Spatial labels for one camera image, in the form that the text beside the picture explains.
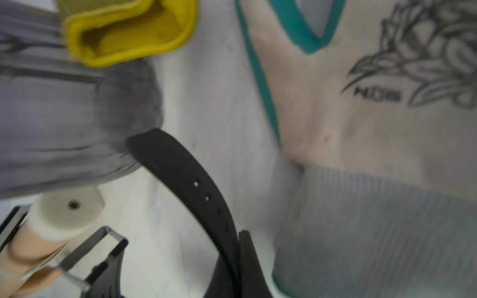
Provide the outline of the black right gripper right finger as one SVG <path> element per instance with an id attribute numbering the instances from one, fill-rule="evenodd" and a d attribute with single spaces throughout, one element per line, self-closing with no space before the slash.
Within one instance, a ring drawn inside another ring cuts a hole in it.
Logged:
<path id="1" fill-rule="evenodd" d="M 242 298 L 272 298 L 249 231 L 239 233 Z"/>

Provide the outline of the black strap wrist watch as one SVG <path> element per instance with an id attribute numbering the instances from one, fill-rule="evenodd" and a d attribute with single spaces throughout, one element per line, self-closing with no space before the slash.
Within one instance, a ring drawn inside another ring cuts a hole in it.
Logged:
<path id="1" fill-rule="evenodd" d="M 236 298 L 239 298 L 239 240 L 227 203 L 212 178 L 179 141 L 161 129 L 129 137 L 126 145 L 131 155 L 191 212 L 217 248 L 219 257 L 234 267 Z M 69 270 L 106 236 L 118 241 L 108 257 L 95 266 L 86 279 L 70 274 Z M 80 289 L 83 298 L 119 298 L 122 261 L 128 244 L 128 240 L 112 228 L 101 227 L 70 253 L 58 269 Z"/>

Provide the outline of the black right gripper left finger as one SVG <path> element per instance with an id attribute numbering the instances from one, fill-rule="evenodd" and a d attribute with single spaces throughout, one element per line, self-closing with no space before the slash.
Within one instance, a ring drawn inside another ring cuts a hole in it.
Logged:
<path id="1" fill-rule="evenodd" d="M 204 298 L 235 298 L 237 284 L 233 269 L 228 261 L 219 257 Z"/>

